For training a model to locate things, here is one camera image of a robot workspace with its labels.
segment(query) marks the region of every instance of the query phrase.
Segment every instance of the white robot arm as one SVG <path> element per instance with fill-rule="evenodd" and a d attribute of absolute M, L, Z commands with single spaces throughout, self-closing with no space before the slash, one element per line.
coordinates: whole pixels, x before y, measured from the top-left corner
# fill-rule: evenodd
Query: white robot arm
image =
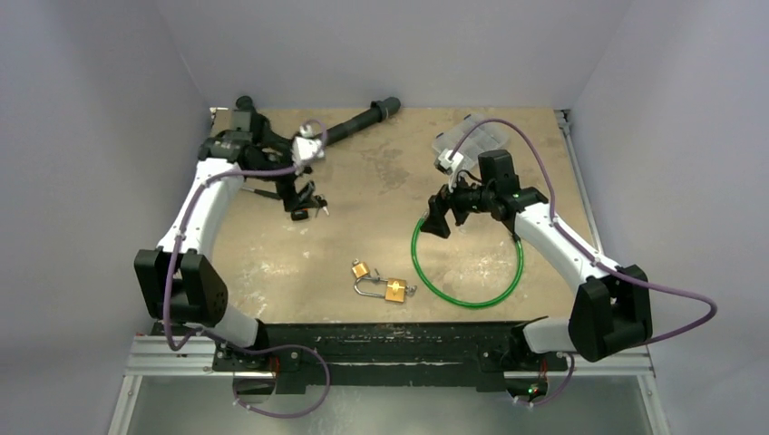
<path fill-rule="evenodd" d="M 395 97 L 372 101 L 370 109 L 354 118 L 328 130 L 324 127 L 322 139 L 307 124 L 292 138 L 277 135 L 248 96 L 238 98 L 236 107 L 224 117 L 229 123 L 200 146 L 195 179 L 179 215 L 154 249 L 137 253 L 134 270 L 150 316 L 164 320 L 168 337 L 172 320 L 202 327 L 241 348 L 261 348 L 268 344 L 263 323 L 229 303 L 227 286 L 211 265 L 214 241 L 230 202 L 245 178 L 253 177 L 273 181 L 277 193 L 266 193 L 282 200 L 292 216 L 297 210 L 323 207 L 325 201 L 313 195 L 312 181 L 299 191 L 294 185 L 312 172 L 309 161 L 323 158 L 325 146 L 396 114 L 401 103 Z M 181 347 L 171 340 L 169 344 L 172 349 Z"/>
<path fill-rule="evenodd" d="M 452 171 L 451 164 L 442 163 L 436 161 L 436 167 L 443 172 Z M 451 235 L 445 218 L 449 209 L 457 225 L 463 224 L 471 213 L 490 213 L 515 237 L 531 243 L 563 276 L 575 294 L 571 317 L 545 318 L 527 324 L 522 330 L 519 356 L 574 352 L 595 362 L 649 339 L 652 324 L 648 289 L 617 280 L 599 268 L 598 261 L 626 276 L 646 281 L 643 271 L 637 266 L 620 267 L 605 257 L 588 258 L 584 252 L 597 255 L 598 251 L 558 215 L 551 215 L 548 200 L 537 189 L 521 188 L 508 151 L 484 152 L 479 156 L 479 167 L 480 184 L 470 185 L 463 178 L 450 177 L 455 185 L 443 185 L 437 195 L 430 197 L 421 230 L 447 238 Z M 559 232 L 556 222 L 571 242 Z"/>

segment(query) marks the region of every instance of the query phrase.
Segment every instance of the brass padlock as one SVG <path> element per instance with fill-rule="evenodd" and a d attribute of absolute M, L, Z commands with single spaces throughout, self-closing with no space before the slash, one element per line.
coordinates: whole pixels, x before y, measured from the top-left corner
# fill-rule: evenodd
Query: brass padlock
<path fill-rule="evenodd" d="M 361 263 L 358 260 L 353 261 L 353 275 L 355 275 L 355 279 L 368 276 L 369 274 L 371 274 L 371 270 L 369 270 L 366 263 Z"/>
<path fill-rule="evenodd" d="M 407 296 L 413 296 L 414 292 L 416 292 L 416 285 L 407 285 L 404 279 L 382 278 L 376 269 L 374 269 L 374 272 L 376 273 L 376 275 L 366 274 L 363 276 L 359 276 L 355 279 L 355 283 L 353 284 L 353 289 L 355 289 L 356 293 L 358 293 L 361 296 L 378 297 L 378 298 L 384 299 L 385 301 L 397 302 L 398 304 L 402 304 L 403 302 L 405 302 L 405 298 Z M 360 288 L 358 288 L 358 284 L 361 281 L 371 281 L 374 284 L 383 283 L 383 284 L 387 284 L 387 287 L 384 290 L 384 294 L 364 292 Z"/>
<path fill-rule="evenodd" d="M 406 298 L 406 290 L 411 287 L 406 285 L 405 280 L 398 278 L 387 279 L 387 290 L 384 291 L 385 301 L 403 303 Z"/>

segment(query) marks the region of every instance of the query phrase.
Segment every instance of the padlock shackle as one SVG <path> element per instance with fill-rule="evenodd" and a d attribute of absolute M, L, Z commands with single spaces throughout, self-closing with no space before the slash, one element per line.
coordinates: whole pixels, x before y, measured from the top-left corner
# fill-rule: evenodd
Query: padlock shackle
<path fill-rule="evenodd" d="M 378 293 L 362 292 L 358 288 L 358 283 L 360 283 L 361 281 L 364 281 L 364 280 L 365 281 L 373 281 L 374 283 L 386 282 L 384 279 L 382 279 L 381 276 L 379 276 L 379 271 L 377 271 L 376 269 L 374 269 L 374 271 L 376 272 L 376 276 L 364 275 L 364 276 L 361 276 L 359 278 L 356 278 L 355 279 L 355 283 L 353 284 L 353 288 L 355 289 L 355 292 L 358 293 L 359 295 L 378 297 L 380 299 L 385 299 L 385 295 L 380 295 Z"/>

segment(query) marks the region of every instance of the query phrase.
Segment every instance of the black pipe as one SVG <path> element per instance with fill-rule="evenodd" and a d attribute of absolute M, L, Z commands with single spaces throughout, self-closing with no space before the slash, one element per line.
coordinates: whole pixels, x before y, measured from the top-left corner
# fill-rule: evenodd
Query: black pipe
<path fill-rule="evenodd" d="M 357 114 L 349 121 L 342 122 L 328 129 L 328 145 L 359 132 L 366 127 L 382 122 L 395 115 L 401 109 L 401 101 L 395 97 L 383 101 L 371 101 L 371 109 Z"/>

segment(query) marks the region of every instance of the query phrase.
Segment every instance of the glass panel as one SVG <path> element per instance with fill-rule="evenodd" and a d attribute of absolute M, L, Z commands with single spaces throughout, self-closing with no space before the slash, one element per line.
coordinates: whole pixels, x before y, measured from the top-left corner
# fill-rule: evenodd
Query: glass panel
<path fill-rule="evenodd" d="M 575 378 L 560 398 L 533 411 L 511 405 L 506 394 L 470 388 L 332 387 L 318 410 L 297 420 L 233 407 L 231 382 L 222 377 L 144 378 L 129 433 L 651 433 L 635 376 Z M 312 387 L 303 396 L 275 396 L 260 406 L 297 411 L 320 391 Z"/>

